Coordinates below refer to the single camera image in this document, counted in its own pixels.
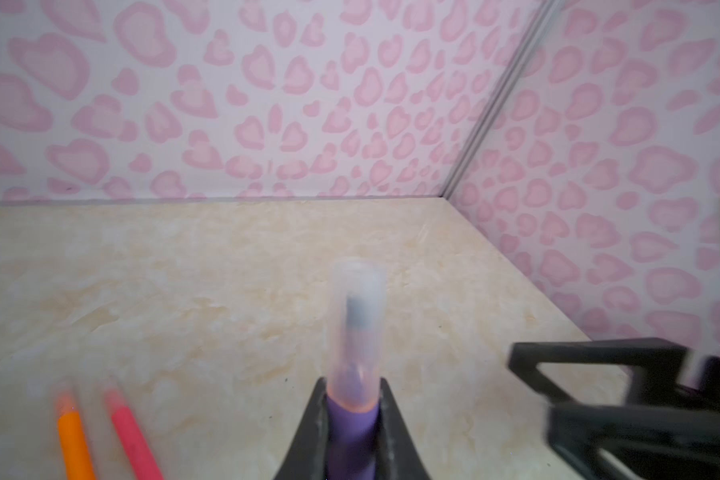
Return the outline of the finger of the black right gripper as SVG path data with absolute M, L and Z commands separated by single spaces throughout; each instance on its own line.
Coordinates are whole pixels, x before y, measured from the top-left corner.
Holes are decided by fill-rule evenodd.
M 506 399 L 706 408 L 681 383 L 689 349 L 660 338 L 518 342 L 506 362 Z
M 584 479 L 720 479 L 720 413 L 560 403 L 546 441 Z

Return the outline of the small purple pen cap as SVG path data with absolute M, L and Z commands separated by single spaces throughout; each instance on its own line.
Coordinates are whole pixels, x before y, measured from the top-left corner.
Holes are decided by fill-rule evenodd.
M 327 395 L 329 444 L 326 475 L 329 479 L 373 479 L 375 477 L 374 441 L 379 413 L 378 403 L 365 413 L 351 413 Z

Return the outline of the clear pen cap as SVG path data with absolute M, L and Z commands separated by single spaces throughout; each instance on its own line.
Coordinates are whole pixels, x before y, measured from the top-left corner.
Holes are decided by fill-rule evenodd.
M 360 259 L 338 262 L 327 310 L 327 395 L 342 409 L 365 413 L 380 396 L 386 276 Z

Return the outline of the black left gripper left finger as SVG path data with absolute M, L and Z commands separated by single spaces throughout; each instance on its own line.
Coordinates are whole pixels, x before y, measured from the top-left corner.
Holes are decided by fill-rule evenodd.
M 273 480 L 324 480 L 328 443 L 326 379 L 320 377 Z

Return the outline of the orange pen cap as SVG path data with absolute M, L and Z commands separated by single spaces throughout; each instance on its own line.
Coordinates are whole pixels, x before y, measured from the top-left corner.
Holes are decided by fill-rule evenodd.
M 61 391 L 55 398 L 54 406 L 66 479 L 96 480 L 82 416 L 74 393 L 70 390 Z

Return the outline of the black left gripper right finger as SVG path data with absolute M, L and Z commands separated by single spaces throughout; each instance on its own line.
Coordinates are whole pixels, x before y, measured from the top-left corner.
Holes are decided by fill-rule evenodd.
M 430 480 L 386 378 L 381 378 L 374 441 L 376 480 Z

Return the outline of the small pink pen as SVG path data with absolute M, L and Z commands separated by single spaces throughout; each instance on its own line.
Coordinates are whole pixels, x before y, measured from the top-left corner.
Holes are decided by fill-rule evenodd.
M 114 430 L 137 480 L 163 480 L 163 473 L 125 396 L 116 387 L 104 391 Z

